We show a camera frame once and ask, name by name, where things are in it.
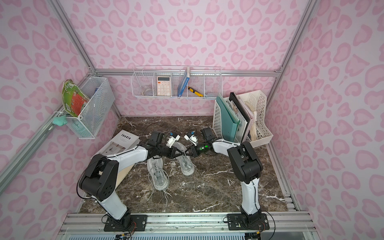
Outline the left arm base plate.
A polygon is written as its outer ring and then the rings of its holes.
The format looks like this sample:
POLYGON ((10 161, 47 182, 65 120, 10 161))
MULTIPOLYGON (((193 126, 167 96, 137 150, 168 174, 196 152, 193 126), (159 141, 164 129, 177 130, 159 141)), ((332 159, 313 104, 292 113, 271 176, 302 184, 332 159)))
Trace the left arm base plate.
POLYGON ((121 220, 115 220, 109 214, 104 222, 104 232, 144 232, 147 225, 148 215, 123 216, 121 220))

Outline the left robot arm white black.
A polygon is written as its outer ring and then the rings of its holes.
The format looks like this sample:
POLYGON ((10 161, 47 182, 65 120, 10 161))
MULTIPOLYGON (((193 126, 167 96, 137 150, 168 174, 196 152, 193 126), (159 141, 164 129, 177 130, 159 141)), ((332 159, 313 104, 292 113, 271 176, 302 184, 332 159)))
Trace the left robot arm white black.
POLYGON ((113 219, 122 220, 128 213, 128 207, 116 193, 120 172, 136 163, 146 161, 154 188, 163 191, 169 185, 169 179, 163 170, 162 157, 172 159, 179 157, 182 152, 173 146, 180 139, 178 134, 170 134, 165 145, 162 144, 163 137, 163 133, 153 132, 149 140, 139 142, 135 147, 122 153, 109 156, 94 155, 79 180, 79 188, 97 200, 113 219))

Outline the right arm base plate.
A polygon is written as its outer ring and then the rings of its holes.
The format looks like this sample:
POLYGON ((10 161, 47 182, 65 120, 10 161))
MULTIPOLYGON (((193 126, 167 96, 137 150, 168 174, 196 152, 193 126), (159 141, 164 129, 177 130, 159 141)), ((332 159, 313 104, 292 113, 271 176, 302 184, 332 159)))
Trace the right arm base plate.
POLYGON ((253 215, 245 213, 227 214, 227 221, 230 231, 255 230, 262 232, 270 229, 267 215, 263 213, 253 215))

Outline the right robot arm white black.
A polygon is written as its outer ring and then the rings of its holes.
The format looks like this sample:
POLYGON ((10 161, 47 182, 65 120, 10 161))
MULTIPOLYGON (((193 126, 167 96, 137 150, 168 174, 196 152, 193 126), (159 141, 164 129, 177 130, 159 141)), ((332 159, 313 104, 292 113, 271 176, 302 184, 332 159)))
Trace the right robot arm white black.
POLYGON ((234 143, 217 138, 211 128, 201 130, 204 142, 199 143, 195 132, 187 133, 184 138, 192 145, 187 148, 185 155, 198 157, 209 150, 229 157, 235 176, 242 186, 241 212, 249 221, 259 220, 262 216, 259 203, 259 178, 264 169, 250 142, 234 143))

